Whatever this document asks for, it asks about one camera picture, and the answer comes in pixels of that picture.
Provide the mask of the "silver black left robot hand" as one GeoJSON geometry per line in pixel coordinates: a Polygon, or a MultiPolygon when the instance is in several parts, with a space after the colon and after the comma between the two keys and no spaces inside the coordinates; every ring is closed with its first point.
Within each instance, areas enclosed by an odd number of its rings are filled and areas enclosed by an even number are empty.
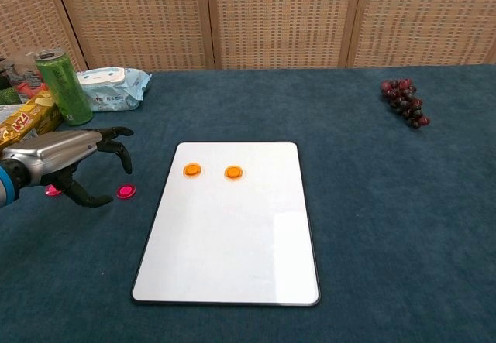
{"type": "Polygon", "coordinates": [[[113,153],[127,174],[133,171],[126,147],[115,138],[133,131],[118,126],[109,129],[78,129],[49,132],[14,143],[1,153],[1,206],[19,199],[24,187],[53,185],[75,204],[98,208],[108,204],[108,195],[91,196],[74,178],[79,163],[93,153],[113,153]]]}

